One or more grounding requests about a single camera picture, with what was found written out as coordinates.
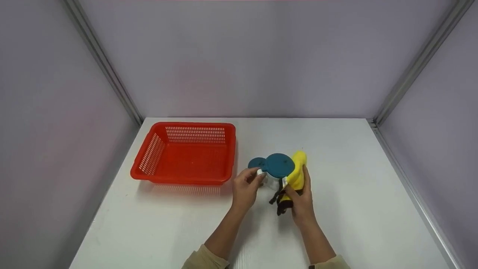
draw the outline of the right hand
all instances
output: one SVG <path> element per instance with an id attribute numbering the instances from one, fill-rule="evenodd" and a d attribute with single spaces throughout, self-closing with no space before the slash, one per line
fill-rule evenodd
<path id="1" fill-rule="evenodd" d="M 304 189 L 302 195 L 299 195 L 291 186 L 285 186 L 285 193 L 293 201 L 292 218 L 299 229 L 305 229 L 318 225 L 314 213 L 314 204 L 312 203 L 312 191 L 310 190 L 310 175 L 307 167 L 302 166 L 304 170 Z"/>

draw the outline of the hand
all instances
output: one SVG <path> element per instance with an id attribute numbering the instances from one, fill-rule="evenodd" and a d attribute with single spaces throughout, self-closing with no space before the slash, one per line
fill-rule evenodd
<path id="1" fill-rule="evenodd" d="M 284 188 L 287 196 L 293 201 L 292 218 L 299 229 L 318 225 L 315 219 L 314 204 L 312 203 L 309 170 L 307 170 L 305 165 L 302 166 L 302 169 L 304 170 L 304 189 L 302 195 L 299 195 L 289 185 Z"/>
<path id="2" fill-rule="evenodd" d="M 244 169 L 232 182 L 231 209 L 246 213 L 256 201 L 257 189 L 266 176 L 262 173 L 256 176 L 257 168 Z"/>

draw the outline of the basket mesh holes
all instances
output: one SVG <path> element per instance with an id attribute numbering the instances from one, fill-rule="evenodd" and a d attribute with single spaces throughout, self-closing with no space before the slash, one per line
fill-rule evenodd
<path id="1" fill-rule="evenodd" d="M 213 127 L 166 127 L 170 142 L 225 144 L 224 128 Z"/>
<path id="2" fill-rule="evenodd" d="M 164 147 L 164 142 L 157 134 L 154 134 L 139 165 L 139 168 L 143 173 L 149 176 L 154 175 L 161 154 L 164 151 Z"/>

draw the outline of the left hand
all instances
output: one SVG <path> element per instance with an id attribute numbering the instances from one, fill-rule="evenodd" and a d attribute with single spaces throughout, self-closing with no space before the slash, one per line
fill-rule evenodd
<path id="1" fill-rule="evenodd" d="M 264 180 L 266 173 L 258 176 L 256 168 L 244 169 L 232 182 L 232 209 L 246 213 L 256 201 L 257 189 Z"/>

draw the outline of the purple wall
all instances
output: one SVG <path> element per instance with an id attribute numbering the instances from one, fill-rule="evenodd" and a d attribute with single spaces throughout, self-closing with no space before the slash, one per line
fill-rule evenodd
<path id="1" fill-rule="evenodd" d="M 478 268 L 478 4 L 382 126 L 467 268 Z"/>
<path id="2" fill-rule="evenodd" d="M 452 4 L 81 2 L 149 117 L 370 118 Z"/>
<path id="3" fill-rule="evenodd" d="M 0 1 L 0 38 L 0 268 L 67 268 L 137 127 L 60 1 Z"/>

